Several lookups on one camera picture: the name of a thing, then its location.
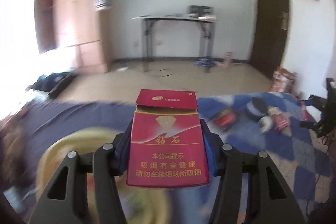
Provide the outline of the red cigarette box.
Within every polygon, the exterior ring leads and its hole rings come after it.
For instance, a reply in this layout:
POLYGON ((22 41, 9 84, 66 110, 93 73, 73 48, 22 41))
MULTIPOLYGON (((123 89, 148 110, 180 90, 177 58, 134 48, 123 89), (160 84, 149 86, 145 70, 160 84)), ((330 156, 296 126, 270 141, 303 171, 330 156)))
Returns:
POLYGON ((211 121, 217 128, 227 131, 238 121, 238 118, 239 115, 237 112, 231 108, 226 108, 216 113, 211 121))

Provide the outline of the red white cigarette carton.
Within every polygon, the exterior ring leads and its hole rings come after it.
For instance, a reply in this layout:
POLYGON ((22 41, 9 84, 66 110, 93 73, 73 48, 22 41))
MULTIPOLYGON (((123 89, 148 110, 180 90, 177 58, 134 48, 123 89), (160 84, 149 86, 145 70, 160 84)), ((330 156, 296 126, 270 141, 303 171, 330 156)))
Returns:
POLYGON ((278 107, 270 107, 268 113, 274 123, 277 132, 286 136, 292 136, 290 121, 278 107))

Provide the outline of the red diamond cigarette pack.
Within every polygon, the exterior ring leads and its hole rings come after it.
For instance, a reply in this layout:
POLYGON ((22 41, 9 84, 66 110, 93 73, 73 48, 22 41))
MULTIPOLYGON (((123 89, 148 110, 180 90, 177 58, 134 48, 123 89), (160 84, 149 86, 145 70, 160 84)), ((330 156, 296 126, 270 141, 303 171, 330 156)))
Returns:
POLYGON ((127 185, 184 188, 208 184, 209 170, 195 93, 142 89, 135 104, 127 185))

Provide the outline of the black grey round box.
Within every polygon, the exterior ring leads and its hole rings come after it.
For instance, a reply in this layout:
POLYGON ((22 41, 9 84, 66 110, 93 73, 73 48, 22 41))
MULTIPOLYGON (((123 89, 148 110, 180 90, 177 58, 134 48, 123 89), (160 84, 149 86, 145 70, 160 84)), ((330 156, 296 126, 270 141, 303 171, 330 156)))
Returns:
POLYGON ((247 103, 247 113, 256 120, 259 120, 268 114, 268 106, 262 98, 253 97, 247 103))

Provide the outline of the grey round zip case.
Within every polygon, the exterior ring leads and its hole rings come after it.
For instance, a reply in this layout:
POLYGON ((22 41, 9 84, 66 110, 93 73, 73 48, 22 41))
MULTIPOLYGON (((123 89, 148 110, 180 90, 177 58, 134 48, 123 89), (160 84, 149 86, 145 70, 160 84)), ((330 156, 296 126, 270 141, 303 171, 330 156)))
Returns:
POLYGON ((274 122, 273 122, 272 117, 270 117, 268 115, 265 115, 265 116, 263 116, 262 118, 259 119, 258 125, 259 125, 259 128, 260 128, 260 131, 262 133, 266 133, 273 128, 274 122))

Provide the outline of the blue white patterned blanket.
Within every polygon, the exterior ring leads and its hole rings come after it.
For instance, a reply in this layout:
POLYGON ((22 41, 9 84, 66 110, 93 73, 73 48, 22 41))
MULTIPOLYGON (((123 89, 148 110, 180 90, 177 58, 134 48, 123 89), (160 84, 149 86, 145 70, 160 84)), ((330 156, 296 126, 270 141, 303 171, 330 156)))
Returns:
POLYGON ((201 118, 210 130, 239 151, 256 154, 266 151, 294 193, 306 222, 332 223, 335 208, 335 162, 331 149, 316 134, 301 128, 302 111, 298 100, 288 93, 250 93, 198 98, 201 118), (276 107, 289 121, 286 132, 262 132, 258 122, 247 113, 253 97, 276 107), (222 130, 211 123, 213 115, 231 109, 237 121, 222 130))

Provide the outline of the orange printed cardboard box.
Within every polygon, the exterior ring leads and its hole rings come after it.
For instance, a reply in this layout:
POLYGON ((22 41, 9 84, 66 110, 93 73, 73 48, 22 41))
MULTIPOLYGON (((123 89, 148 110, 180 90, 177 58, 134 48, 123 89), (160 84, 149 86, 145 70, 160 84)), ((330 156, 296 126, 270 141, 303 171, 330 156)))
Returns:
POLYGON ((292 93, 296 78, 297 73, 292 73, 282 67, 277 67, 274 70, 269 91, 292 93))

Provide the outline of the white power strip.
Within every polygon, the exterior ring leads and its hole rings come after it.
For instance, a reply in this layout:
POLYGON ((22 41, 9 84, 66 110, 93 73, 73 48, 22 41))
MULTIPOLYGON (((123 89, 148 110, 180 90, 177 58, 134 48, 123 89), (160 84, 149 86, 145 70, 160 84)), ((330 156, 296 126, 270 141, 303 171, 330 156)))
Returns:
POLYGON ((124 71, 127 71, 129 69, 129 67, 120 67, 120 68, 117 68, 117 72, 124 72, 124 71))

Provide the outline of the open dark suitcase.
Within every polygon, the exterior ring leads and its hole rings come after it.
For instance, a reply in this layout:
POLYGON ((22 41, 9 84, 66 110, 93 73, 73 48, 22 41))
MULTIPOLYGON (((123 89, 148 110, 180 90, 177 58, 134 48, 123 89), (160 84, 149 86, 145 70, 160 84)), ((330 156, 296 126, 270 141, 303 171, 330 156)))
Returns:
POLYGON ((56 99, 62 92, 69 87, 76 79, 74 72, 58 72, 47 75, 41 75, 37 81, 26 88, 26 91, 33 90, 41 92, 49 99, 56 99))

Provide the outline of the blue checked cloth on floor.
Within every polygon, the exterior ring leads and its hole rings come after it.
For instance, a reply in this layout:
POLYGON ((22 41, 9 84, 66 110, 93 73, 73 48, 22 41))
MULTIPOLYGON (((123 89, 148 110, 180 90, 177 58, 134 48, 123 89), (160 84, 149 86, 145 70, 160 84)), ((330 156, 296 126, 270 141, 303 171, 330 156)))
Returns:
POLYGON ((211 57, 202 57, 195 62, 198 67, 212 68, 216 66, 215 61, 211 57))

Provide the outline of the dark wooden door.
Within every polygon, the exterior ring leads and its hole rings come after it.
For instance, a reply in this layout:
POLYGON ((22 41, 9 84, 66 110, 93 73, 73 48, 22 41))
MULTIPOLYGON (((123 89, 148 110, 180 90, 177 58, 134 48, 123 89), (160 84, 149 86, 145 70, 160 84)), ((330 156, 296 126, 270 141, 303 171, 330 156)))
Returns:
POLYGON ((257 0, 255 37, 249 63, 271 79, 284 54, 289 0, 257 0))

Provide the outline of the black folding table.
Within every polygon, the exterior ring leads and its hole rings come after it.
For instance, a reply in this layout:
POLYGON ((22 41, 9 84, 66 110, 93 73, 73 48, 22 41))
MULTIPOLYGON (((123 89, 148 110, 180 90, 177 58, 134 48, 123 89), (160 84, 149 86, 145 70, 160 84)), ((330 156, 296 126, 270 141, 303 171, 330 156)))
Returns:
POLYGON ((215 39, 216 16, 192 15, 136 16, 142 36, 143 71, 158 58, 192 59, 211 57, 215 39))

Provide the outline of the wooden wardrobe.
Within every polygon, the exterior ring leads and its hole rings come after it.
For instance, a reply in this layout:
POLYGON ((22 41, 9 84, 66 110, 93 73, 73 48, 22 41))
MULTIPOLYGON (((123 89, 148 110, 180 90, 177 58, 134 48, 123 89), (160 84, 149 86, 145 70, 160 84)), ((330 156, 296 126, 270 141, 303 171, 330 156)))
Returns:
POLYGON ((95 0, 34 0, 40 53, 56 50, 58 61, 82 73, 106 73, 113 60, 112 10, 95 0))

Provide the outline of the black speaker on table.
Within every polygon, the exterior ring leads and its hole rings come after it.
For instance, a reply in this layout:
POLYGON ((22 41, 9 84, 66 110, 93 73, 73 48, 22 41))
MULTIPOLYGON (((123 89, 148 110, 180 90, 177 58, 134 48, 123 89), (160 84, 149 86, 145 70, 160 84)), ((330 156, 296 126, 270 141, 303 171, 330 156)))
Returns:
POLYGON ((187 8, 187 13, 197 18, 212 15, 213 12, 214 8, 211 6, 190 5, 187 8))

